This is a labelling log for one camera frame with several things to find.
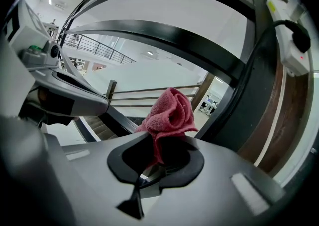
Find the yellow sticker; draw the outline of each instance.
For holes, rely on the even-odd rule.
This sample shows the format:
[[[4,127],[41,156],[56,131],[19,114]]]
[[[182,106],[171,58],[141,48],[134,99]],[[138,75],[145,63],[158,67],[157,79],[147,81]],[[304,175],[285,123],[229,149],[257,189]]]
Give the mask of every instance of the yellow sticker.
[[[268,2],[268,6],[269,6],[269,8],[270,8],[270,10],[271,10],[272,12],[275,12],[275,11],[276,11],[276,8],[275,8],[274,4],[273,4],[271,1]]]

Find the folded towel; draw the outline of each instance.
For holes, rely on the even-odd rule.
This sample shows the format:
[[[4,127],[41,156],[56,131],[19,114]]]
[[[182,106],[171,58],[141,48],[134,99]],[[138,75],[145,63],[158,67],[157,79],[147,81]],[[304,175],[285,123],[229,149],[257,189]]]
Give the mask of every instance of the folded towel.
[[[159,140],[169,136],[185,136],[187,131],[198,131],[195,128],[191,103],[186,95],[175,88],[168,88],[154,103],[149,115],[136,132],[147,131],[153,138],[153,164],[162,159]]]

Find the black metal railing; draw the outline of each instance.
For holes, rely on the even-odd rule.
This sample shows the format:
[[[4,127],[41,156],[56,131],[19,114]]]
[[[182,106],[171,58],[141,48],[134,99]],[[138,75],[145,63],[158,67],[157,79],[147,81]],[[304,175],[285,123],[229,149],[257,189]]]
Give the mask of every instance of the black metal railing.
[[[64,44],[71,46],[76,50],[84,50],[91,52],[95,55],[106,57],[109,60],[119,62],[121,64],[136,62],[130,57],[127,57],[123,53],[120,53],[113,48],[100,43],[85,35],[70,35],[68,34],[65,38]]]

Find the pink microfiber towel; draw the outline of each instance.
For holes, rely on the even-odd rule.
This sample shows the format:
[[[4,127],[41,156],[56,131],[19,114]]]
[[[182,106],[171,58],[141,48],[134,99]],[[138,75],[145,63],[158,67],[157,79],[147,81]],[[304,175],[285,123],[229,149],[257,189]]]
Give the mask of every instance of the pink microfiber towel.
[[[185,136],[195,128],[194,114],[190,101],[179,90],[168,88],[154,103],[149,115],[136,132],[147,131],[153,138],[154,161],[164,164],[159,139],[169,136]]]

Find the black plug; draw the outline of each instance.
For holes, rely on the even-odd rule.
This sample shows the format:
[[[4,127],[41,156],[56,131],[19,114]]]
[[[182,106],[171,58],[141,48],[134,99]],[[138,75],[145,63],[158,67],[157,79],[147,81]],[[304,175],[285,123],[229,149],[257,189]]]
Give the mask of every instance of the black plug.
[[[293,32],[292,38],[295,46],[305,53],[310,48],[310,37],[307,30],[292,21],[285,21],[285,26]]]

